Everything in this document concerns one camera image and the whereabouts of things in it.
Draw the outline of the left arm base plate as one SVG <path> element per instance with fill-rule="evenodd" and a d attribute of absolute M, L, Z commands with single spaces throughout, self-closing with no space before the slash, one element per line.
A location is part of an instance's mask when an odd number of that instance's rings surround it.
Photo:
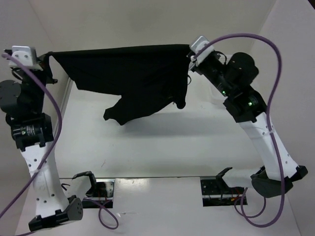
<path fill-rule="evenodd" d="M 104 205 L 106 208 L 113 208 L 115 180 L 109 178 L 97 178 L 96 187 L 89 192 L 82 201 L 83 208 L 98 208 L 96 204 L 88 201 L 87 198 Z"/>

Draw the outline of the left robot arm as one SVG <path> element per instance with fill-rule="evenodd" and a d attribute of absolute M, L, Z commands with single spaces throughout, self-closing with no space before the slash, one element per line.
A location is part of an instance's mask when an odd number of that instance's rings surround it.
<path fill-rule="evenodd" d="M 3 53 L 19 82 L 0 84 L 0 108 L 5 113 L 12 139 L 30 173 L 28 186 L 35 192 L 35 216 L 29 222 L 31 233 L 79 221 L 83 200 L 94 196 L 98 183 L 92 172 L 76 174 L 64 190 L 55 160 L 60 132 L 54 132 L 51 117 L 43 112 L 44 98 L 52 99 L 46 85 L 52 77 L 42 62 L 29 53 Z"/>

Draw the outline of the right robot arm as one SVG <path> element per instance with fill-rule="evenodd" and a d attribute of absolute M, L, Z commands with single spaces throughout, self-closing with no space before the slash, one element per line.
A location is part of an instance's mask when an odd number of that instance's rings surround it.
<path fill-rule="evenodd" d="M 232 55 L 228 63 L 221 63 L 217 51 L 210 52 L 201 64 L 191 59 L 189 69 L 204 75 L 226 98 L 224 106 L 236 123 L 245 131 L 260 155 L 263 166 L 256 169 L 225 168 L 216 175 L 216 188 L 227 193 L 233 187 L 253 188 L 265 198 L 281 195 L 302 179 L 308 170 L 298 165 L 288 154 L 282 141 L 267 119 L 267 105 L 251 83 L 259 73 L 253 58 L 242 52 Z"/>

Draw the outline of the black shorts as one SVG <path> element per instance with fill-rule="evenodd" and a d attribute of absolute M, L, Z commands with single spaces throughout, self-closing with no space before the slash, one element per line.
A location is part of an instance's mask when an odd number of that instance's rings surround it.
<path fill-rule="evenodd" d="M 159 112 L 171 103 L 186 106 L 190 49 L 187 44 L 48 52 L 79 90 L 119 95 L 104 120 L 119 125 Z"/>

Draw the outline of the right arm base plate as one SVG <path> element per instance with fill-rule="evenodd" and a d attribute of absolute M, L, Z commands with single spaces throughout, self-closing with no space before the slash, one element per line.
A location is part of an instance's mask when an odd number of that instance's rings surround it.
<path fill-rule="evenodd" d="M 201 178 L 200 185 L 204 207 L 239 205 L 239 200 L 245 190 L 242 187 L 220 187 L 215 177 Z"/>

